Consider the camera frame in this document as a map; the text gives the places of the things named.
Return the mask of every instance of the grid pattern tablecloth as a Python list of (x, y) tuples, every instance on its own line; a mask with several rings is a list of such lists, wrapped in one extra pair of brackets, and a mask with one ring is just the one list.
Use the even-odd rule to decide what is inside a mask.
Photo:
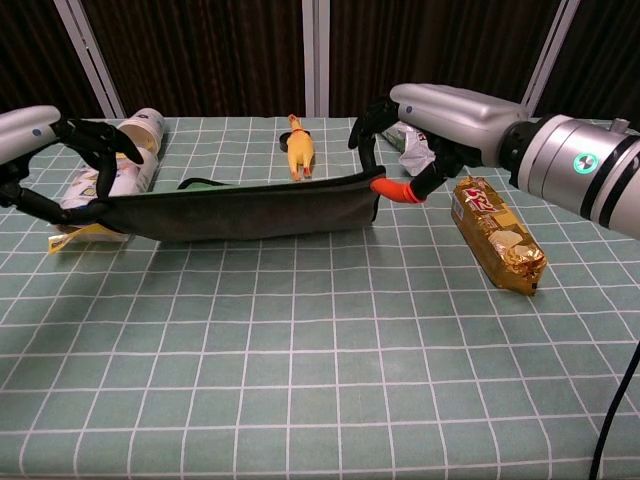
[[(156, 191), (289, 178), (285, 119), (169, 120)], [(308, 119), (314, 178), (353, 173), (349, 119)], [(401, 177), (384, 141), (378, 157)], [(60, 196), (52, 147), (27, 183)], [(640, 246), (477, 170), (548, 268), (494, 288), (450, 217), (382, 200), (364, 230), (262, 242), (76, 244), (0, 218), (0, 472), (63, 477), (585, 478), (640, 338)], [(640, 476), (640, 381), (605, 450)]]

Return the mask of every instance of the white cup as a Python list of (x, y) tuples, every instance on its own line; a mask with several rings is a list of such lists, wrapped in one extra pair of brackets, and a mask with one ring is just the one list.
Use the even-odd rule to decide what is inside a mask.
[(157, 155), (164, 135), (164, 117), (153, 108), (143, 108), (118, 125), (118, 129), (124, 132), (136, 147), (142, 147)]

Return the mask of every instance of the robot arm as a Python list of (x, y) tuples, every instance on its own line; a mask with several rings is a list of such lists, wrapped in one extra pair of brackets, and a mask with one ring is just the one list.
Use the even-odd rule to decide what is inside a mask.
[(0, 115), (0, 205), (16, 208), (55, 224), (84, 223), (95, 219), (100, 208), (63, 210), (52, 200), (22, 188), (20, 180), (29, 175), (31, 158), (46, 147), (61, 142), (77, 151), (96, 169), (97, 195), (109, 195), (116, 176), (116, 152), (142, 164), (133, 142), (121, 131), (106, 123), (67, 119), (55, 107), (39, 106), (13, 110)]
[(605, 228), (640, 239), (640, 137), (555, 115), (529, 121), (517, 103), (442, 85), (402, 84), (367, 109), (349, 147), (375, 164), (374, 134), (396, 121), (421, 129), (436, 155), (410, 184), (372, 188), (395, 201), (420, 202), (463, 167), (504, 168), (509, 182)]

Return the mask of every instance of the rubber chicken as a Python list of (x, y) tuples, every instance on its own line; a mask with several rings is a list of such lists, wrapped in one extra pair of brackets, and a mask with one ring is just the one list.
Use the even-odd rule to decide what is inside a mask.
[(291, 135), (287, 139), (287, 156), (291, 176), (297, 182), (300, 180), (298, 174), (300, 165), (302, 165), (305, 178), (311, 177), (311, 160), (315, 152), (311, 135), (303, 130), (298, 117), (289, 115), (289, 124), (291, 125)]

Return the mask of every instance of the gold foil package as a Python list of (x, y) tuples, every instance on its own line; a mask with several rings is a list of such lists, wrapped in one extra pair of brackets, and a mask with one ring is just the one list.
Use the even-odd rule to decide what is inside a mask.
[(484, 178), (458, 182), (451, 216), (496, 287), (535, 294), (547, 266), (545, 254)]

